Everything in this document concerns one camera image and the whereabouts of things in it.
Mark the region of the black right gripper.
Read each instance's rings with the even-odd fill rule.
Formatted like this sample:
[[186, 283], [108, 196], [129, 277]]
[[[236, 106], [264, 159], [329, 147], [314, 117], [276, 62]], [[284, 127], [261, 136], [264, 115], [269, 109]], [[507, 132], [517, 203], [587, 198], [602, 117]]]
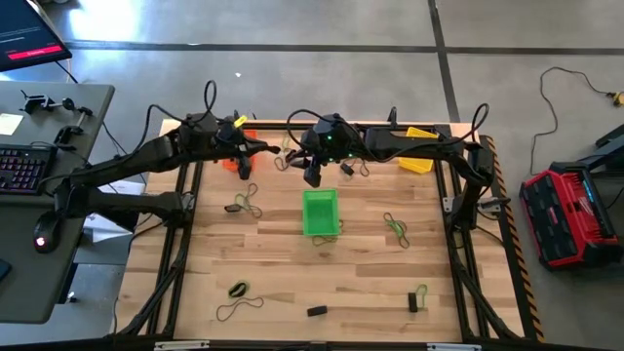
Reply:
[[313, 188], [318, 188], [322, 179], [321, 165], [311, 162], [310, 157], [321, 164], [337, 163], [343, 159], [362, 158], [364, 148], [359, 132], [344, 119], [335, 130], [332, 139], [328, 141], [320, 141], [312, 131], [313, 127], [303, 133], [299, 140], [299, 149], [291, 150], [285, 156], [285, 162], [289, 167], [303, 169], [305, 182]]

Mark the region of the orange plastic basket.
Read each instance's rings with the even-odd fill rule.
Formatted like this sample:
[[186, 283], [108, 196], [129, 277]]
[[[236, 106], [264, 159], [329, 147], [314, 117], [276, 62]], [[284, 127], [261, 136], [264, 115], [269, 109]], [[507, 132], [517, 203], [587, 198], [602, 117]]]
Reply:
[[[257, 137], [257, 130], [245, 129], [244, 130], [244, 135], [246, 137], [256, 138]], [[255, 168], [255, 161], [256, 161], [256, 157], [255, 156], [251, 156], [250, 157], [250, 165], [251, 165], [251, 170], [252, 171]], [[221, 165], [222, 165], [222, 167], [225, 170], [227, 170], [229, 172], [237, 173], [238, 172], [239, 161], [236, 158], [228, 159], [228, 160], [222, 160], [221, 161]]]

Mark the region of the green plastic basket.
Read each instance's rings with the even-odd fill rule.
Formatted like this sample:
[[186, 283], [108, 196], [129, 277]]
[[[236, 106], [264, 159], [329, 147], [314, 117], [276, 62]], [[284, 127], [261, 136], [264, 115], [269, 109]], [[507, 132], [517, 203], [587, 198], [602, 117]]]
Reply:
[[302, 203], [305, 236], [337, 236], [339, 234], [338, 202], [335, 189], [304, 190]]

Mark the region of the yellow plastic basket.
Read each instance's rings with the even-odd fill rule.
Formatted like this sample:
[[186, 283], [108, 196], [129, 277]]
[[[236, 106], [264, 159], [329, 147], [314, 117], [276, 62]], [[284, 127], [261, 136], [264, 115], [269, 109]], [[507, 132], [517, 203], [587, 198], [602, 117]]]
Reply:
[[[433, 133], [425, 132], [415, 127], [409, 127], [406, 132], [407, 137], [424, 137], [424, 138], [437, 138], [438, 136]], [[399, 166], [402, 169], [417, 173], [426, 174], [433, 169], [433, 160], [431, 159], [418, 159], [418, 158], [399, 158]]]

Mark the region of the white paper sheets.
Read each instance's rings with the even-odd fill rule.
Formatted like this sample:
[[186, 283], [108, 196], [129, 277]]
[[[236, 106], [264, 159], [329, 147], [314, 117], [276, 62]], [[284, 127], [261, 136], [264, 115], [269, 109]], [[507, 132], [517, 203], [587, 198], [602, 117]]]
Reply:
[[[142, 182], [118, 180], [103, 185], [99, 189], [104, 193], [142, 195], [144, 188], [145, 184]], [[85, 219], [84, 228], [92, 234], [94, 243], [131, 234], [130, 230], [124, 229], [99, 214], [90, 214]]]

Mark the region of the black desk clamp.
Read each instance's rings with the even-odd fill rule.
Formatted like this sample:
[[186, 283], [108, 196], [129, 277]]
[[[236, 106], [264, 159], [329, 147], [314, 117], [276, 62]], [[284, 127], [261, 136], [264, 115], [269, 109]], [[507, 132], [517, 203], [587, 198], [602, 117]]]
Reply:
[[76, 109], [80, 113], [78, 122], [75, 125], [67, 125], [62, 127], [54, 140], [54, 146], [63, 151], [75, 151], [76, 147], [71, 143], [74, 136], [80, 136], [84, 133], [82, 125], [87, 117], [93, 115], [93, 111], [85, 106], [78, 107]]
[[55, 102], [48, 95], [28, 95], [24, 90], [20, 91], [24, 98], [24, 103], [20, 111], [23, 111], [29, 115], [33, 114], [38, 109], [46, 111], [53, 111], [55, 108], [61, 107], [66, 110], [72, 111], [75, 109], [74, 101], [69, 98], [63, 98], [60, 102]]

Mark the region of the black computer mouse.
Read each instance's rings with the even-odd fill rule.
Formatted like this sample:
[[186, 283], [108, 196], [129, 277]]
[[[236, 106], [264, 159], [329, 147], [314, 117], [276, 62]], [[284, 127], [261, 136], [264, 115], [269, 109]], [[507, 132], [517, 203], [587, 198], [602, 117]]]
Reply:
[[55, 211], [48, 211], [39, 216], [33, 229], [33, 244], [39, 254], [53, 252], [60, 237], [60, 219]]

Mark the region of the black backlit keyboard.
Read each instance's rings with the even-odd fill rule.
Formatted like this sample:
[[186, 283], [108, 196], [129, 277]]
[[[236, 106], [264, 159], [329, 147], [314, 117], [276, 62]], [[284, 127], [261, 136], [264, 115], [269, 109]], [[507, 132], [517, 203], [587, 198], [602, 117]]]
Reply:
[[39, 183], [56, 159], [47, 145], [0, 144], [0, 195], [40, 195]]

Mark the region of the yellow black hazard strip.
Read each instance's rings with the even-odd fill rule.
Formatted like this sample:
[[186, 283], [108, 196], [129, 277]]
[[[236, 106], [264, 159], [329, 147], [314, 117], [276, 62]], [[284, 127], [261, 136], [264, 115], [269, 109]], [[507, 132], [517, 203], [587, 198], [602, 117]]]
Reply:
[[[490, 189], [492, 195], [499, 198], [509, 198], [493, 138], [481, 136], [480, 142], [493, 153], [494, 181]], [[509, 204], [501, 205], [498, 222], [525, 338], [543, 342], [545, 338], [536, 301], [527, 272], [514, 213]]]

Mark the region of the white paper note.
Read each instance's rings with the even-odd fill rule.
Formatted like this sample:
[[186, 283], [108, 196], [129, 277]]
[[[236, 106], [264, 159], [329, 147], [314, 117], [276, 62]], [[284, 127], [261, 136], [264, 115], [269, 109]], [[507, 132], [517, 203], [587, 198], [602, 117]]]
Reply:
[[0, 113], [0, 136], [12, 136], [20, 126], [22, 115]]

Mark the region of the black computer monitor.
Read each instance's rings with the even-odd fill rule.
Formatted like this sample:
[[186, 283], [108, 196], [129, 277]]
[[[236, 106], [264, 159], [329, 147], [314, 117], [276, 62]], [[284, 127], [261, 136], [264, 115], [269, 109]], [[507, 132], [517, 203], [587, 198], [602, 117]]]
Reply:
[[0, 0], [0, 72], [71, 58], [62, 40], [27, 0]]

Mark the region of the grey desk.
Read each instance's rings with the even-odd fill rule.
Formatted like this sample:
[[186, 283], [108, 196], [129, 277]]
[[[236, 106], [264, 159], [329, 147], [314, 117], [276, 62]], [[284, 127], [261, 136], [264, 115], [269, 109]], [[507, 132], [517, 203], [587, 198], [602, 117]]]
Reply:
[[[60, 152], [50, 171], [52, 176], [69, 173], [91, 154], [114, 92], [111, 85], [0, 81], [0, 114], [21, 117], [11, 135], [0, 134], [0, 144], [51, 143], [62, 127], [79, 120], [77, 113], [62, 108], [27, 114], [21, 110], [24, 95], [46, 95], [55, 101], [71, 98], [91, 109], [93, 115], [85, 119], [84, 133], [72, 139], [76, 151]], [[0, 259], [11, 264], [11, 271], [0, 281], [0, 323], [43, 324], [59, 302], [84, 220], [63, 221], [57, 248], [38, 253], [33, 244], [34, 227], [39, 216], [53, 208], [54, 201], [44, 194], [0, 195]]]

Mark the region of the red and black toolbox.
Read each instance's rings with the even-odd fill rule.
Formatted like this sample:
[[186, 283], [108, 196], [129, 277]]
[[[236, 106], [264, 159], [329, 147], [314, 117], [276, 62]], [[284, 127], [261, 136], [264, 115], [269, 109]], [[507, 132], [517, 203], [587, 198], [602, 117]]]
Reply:
[[586, 164], [552, 163], [521, 184], [519, 199], [546, 269], [599, 268], [624, 259], [624, 246]]

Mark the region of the black equipment stand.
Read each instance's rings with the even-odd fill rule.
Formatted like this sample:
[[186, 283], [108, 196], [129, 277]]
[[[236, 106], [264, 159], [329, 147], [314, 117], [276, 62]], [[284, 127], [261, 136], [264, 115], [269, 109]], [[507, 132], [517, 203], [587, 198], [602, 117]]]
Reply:
[[605, 166], [608, 171], [624, 172], [624, 124], [599, 138], [597, 149], [580, 159], [590, 170]]

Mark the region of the white metal bracket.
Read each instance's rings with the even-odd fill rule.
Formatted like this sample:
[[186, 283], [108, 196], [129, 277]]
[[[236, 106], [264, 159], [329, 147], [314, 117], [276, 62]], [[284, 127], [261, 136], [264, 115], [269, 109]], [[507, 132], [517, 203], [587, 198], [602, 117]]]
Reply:
[[482, 346], [478, 344], [466, 343], [428, 343], [427, 351], [483, 351]]
[[209, 349], [210, 346], [208, 340], [158, 341], [154, 344], [153, 351], [193, 351]]

